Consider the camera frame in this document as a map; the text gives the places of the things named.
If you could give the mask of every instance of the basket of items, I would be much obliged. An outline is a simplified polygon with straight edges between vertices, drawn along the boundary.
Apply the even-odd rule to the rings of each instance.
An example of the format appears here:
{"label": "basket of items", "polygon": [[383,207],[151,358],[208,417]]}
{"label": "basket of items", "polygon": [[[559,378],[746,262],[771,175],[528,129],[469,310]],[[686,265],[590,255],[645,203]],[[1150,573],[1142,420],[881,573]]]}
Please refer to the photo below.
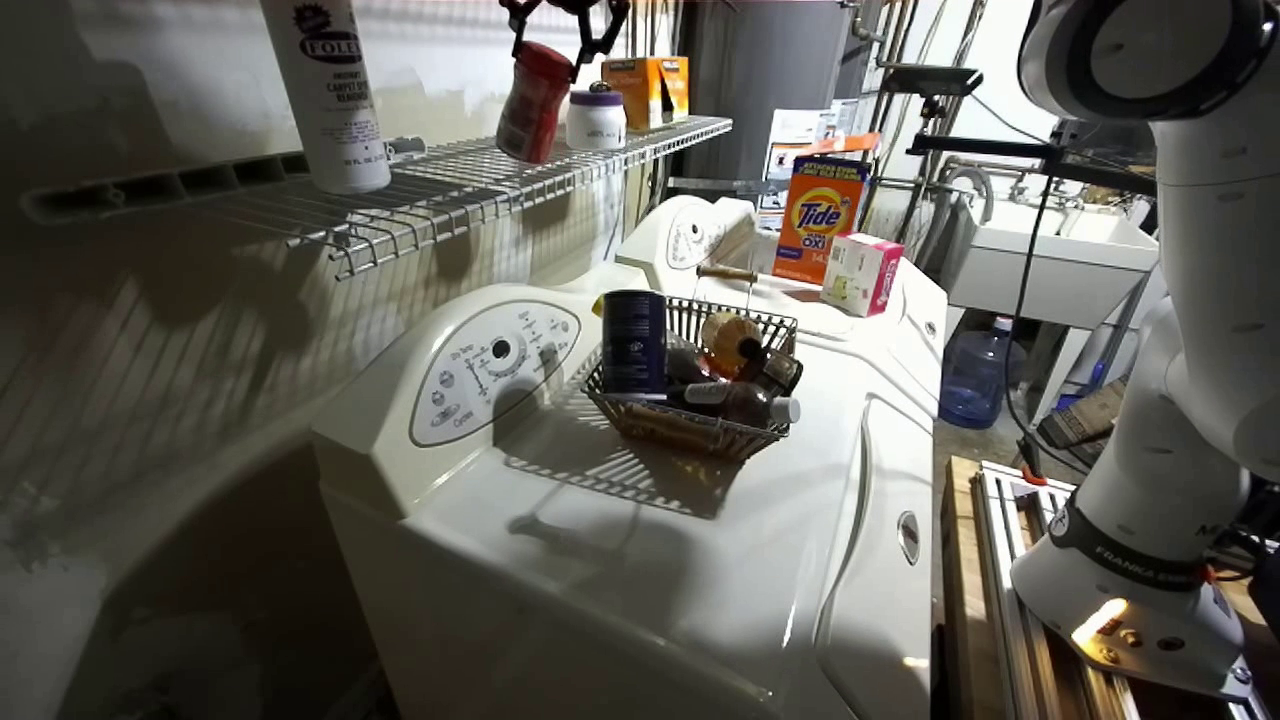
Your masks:
{"label": "basket of items", "polygon": [[797,320],[758,310],[608,291],[583,391],[627,439],[746,464],[797,426]]}

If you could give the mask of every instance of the shelf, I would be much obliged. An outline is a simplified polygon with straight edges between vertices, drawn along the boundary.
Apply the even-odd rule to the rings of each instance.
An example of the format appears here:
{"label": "shelf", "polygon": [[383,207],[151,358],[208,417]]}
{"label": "shelf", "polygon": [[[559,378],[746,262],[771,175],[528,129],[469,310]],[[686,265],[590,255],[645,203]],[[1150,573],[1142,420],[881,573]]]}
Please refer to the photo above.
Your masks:
{"label": "shelf", "polygon": [[394,146],[394,189],[358,201],[328,201],[331,212],[342,207],[342,222],[305,227],[292,243],[328,243],[337,278],[360,278],[465,236],[482,222],[547,203],[590,189],[605,171],[676,157],[724,135],[727,129],[734,122],[722,118],[687,118],[672,129],[627,135],[627,147],[559,157],[535,169],[513,164],[492,139],[439,147]]}
{"label": "shelf", "polygon": [[170,207],[208,212],[217,222],[287,236],[292,250],[326,243],[337,282],[343,282],[469,236],[503,212],[523,212],[590,189],[605,171],[653,164],[724,134],[734,134],[734,122],[687,118],[679,126],[627,135],[627,147],[556,157],[535,169],[513,164],[492,139],[439,147],[430,147],[424,139],[387,139],[394,186],[368,196],[317,191],[309,162],[299,154],[285,154],[44,189],[23,196],[23,212],[35,223],[86,223]]}

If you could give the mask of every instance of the plastic bottle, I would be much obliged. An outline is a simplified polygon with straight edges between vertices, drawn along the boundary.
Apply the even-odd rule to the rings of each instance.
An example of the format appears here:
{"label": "plastic bottle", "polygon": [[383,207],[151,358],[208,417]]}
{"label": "plastic bottle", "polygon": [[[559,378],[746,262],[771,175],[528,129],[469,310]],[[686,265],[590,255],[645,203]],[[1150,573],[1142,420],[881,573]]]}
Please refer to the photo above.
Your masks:
{"label": "plastic bottle", "polygon": [[960,430],[994,430],[1006,406],[1013,320],[998,316],[994,334],[960,334],[946,362],[942,417]]}
{"label": "plastic bottle", "polygon": [[[572,154],[627,147],[624,97],[608,85],[594,85],[590,94],[572,94],[559,135]],[[594,265],[613,265],[616,250],[624,243],[624,169],[613,157],[601,157],[601,164],[605,164],[605,175],[594,181],[594,196],[595,196]]]}
{"label": "plastic bottle", "polygon": [[337,196],[394,186],[351,0],[264,0],[313,186]]}

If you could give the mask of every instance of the wire basket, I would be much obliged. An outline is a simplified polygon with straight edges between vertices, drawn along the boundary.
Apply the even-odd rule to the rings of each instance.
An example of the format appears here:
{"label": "wire basket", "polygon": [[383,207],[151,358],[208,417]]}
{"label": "wire basket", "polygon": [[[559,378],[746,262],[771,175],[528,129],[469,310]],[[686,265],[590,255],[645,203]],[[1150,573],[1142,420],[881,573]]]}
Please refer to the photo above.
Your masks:
{"label": "wire basket", "polygon": [[[710,304],[687,295],[665,301],[670,348],[676,343],[701,348],[703,323],[722,311],[751,320],[765,354],[797,354],[797,316],[776,316],[776,311],[758,311],[737,304]],[[686,452],[716,456],[734,464],[746,464],[749,456],[776,445],[791,430],[791,426],[758,430],[724,417],[701,417],[676,406],[605,397],[605,358],[590,371],[583,391],[627,439],[670,445],[670,450],[686,450]]]}

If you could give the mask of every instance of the wall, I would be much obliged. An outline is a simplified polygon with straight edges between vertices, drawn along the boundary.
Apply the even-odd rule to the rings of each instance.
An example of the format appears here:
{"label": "wall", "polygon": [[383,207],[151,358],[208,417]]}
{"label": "wall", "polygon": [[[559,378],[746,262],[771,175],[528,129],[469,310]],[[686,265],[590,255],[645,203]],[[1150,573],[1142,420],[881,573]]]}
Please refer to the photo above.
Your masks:
{"label": "wall", "polygon": [[[492,134],[513,39],[498,5],[358,0],[358,12],[387,135]],[[542,18],[532,37],[575,45],[567,20]],[[0,58],[13,69],[0,81],[0,718],[56,718],[88,637],[119,647],[94,667],[155,643],[151,659],[188,659],[202,685],[188,695],[264,691],[269,658],[249,617],[275,605],[246,587],[208,610],[181,585],[241,587],[249,565],[299,576],[331,565],[331,550],[292,551],[292,538],[326,544],[305,445],[326,397],[449,295],[498,278],[572,278],[594,207],[563,201],[347,285],[321,250],[285,250],[299,218],[272,191],[27,223],[32,189],[287,154],[298,134],[256,0],[20,0]],[[217,550],[241,559],[217,573]],[[343,628],[298,647],[331,641],[368,658],[351,641],[360,622],[317,617],[331,625]],[[69,718],[155,707],[144,682],[75,685],[88,700]]]}

